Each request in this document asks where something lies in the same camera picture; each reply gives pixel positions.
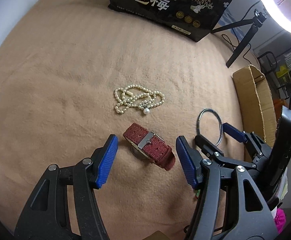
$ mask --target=gold coin illustration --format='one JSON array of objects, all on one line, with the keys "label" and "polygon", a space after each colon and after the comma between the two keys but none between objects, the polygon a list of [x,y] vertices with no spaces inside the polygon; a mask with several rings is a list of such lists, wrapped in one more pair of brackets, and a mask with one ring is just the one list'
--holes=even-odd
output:
[{"label": "gold coin illustration", "polygon": [[193,21],[193,26],[199,28],[201,23],[199,21]]},{"label": "gold coin illustration", "polygon": [[186,22],[186,23],[191,23],[192,22],[192,17],[191,16],[186,16],[185,18],[184,18],[184,21]]},{"label": "gold coin illustration", "polygon": [[178,17],[179,19],[182,19],[184,17],[184,13],[181,11],[178,11],[176,14],[176,17]]}]

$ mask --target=metal ring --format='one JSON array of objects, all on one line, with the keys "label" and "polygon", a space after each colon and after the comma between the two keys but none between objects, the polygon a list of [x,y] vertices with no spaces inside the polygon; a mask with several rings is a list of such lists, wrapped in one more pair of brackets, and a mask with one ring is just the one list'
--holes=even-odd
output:
[{"label": "metal ring", "polygon": [[219,143],[220,143],[221,140],[222,140],[222,136],[223,136],[223,126],[222,126],[222,121],[221,121],[220,116],[219,116],[218,113],[217,113],[216,111],[214,111],[213,109],[211,109],[211,108],[206,108],[206,109],[202,110],[202,112],[199,114],[198,119],[197,119],[197,134],[198,134],[198,135],[201,134],[201,133],[200,133],[200,120],[201,120],[202,115],[203,115],[205,112],[213,113],[214,116],[218,119],[218,122],[219,122],[219,129],[220,129],[220,137],[219,137],[218,142],[215,144],[215,146],[218,146]]}]

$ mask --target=pearl necklace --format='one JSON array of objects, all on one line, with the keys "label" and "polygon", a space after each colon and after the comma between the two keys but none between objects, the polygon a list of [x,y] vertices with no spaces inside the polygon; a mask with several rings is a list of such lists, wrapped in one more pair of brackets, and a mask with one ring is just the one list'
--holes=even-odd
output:
[{"label": "pearl necklace", "polygon": [[[130,91],[128,91],[129,88],[137,88],[140,90],[143,90],[144,93],[141,93],[139,95],[133,95]],[[118,91],[122,91],[121,98],[118,95]],[[155,103],[155,98],[159,95],[161,97],[161,101],[158,103]],[[115,98],[118,101],[117,105],[115,106],[115,110],[118,114],[123,114],[129,107],[138,107],[140,110],[143,110],[144,114],[150,113],[150,108],[160,106],[164,103],[165,97],[164,94],[162,94],[159,91],[151,91],[150,89],[147,89],[141,85],[129,85],[125,88],[117,88],[115,90]],[[142,100],[139,104],[136,103],[136,101],[139,98],[147,98],[146,100]]]}]

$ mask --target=beige blanket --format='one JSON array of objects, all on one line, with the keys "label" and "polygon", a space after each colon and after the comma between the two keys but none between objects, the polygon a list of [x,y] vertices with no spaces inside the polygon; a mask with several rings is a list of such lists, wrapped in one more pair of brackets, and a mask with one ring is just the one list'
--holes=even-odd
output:
[{"label": "beige blanket", "polygon": [[[108,4],[39,0],[2,44],[0,219],[13,230],[49,164],[75,165],[114,133],[118,153],[108,182],[96,191],[110,238],[139,240],[160,230],[183,239],[196,199],[179,159],[170,171],[142,162],[122,134],[137,122],[158,133],[175,153],[177,136],[192,143],[197,116],[207,107],[242,129],[231,75],[247,61],[239,58],[228,69],[232,52],[218,37],[210,34],[195,43],[141,17],[112,11]],[[133,83],[162,91],[166,102],[149,115],[138,109],[117,114],[114,89]],[[201,131],[217,141],[213,116],[204,117]],[[220,148],[243,159],[243,146],[231,138],[225,137]],[[221,223],[222,214],[216,226]],[[75,222],[73,231],[78,233]]]}]

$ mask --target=blue gripper pad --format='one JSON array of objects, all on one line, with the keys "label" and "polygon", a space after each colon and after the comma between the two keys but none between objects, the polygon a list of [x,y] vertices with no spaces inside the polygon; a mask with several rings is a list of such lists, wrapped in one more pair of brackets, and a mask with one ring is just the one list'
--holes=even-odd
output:
[{"label": "blue gripper pad", "polygon": [[195,189],[199,182],[196,176],[196,168],[193,164],[191,157],[189,156],[188,150],[191,149],[184,136],[179,136],[175,141],[176,153],[178,154],[181,166],[185,175],[185,178],[189,185]]},{"label": "blue gripper pad", "polygon": [[107,182],[117,150],[118,138],[112,134],[109,136],[105,145],[102,148],[99,148],[98,152],[93,153],[91,157],[94,161],[93,165],[98,167],[97,177],[95,179],[95,185],[97,188],[101,188],[101,186]]},{"label": "blue gripper pad", "polygon": [[238,142],[243,142],[243,143],[247,142],[247,138],[245,137],[244,133],[239,131],[234,126],[226,122],[222,125],[222,127],[223,127],[223,132],[230,135],[233,139],[237,140]]}]

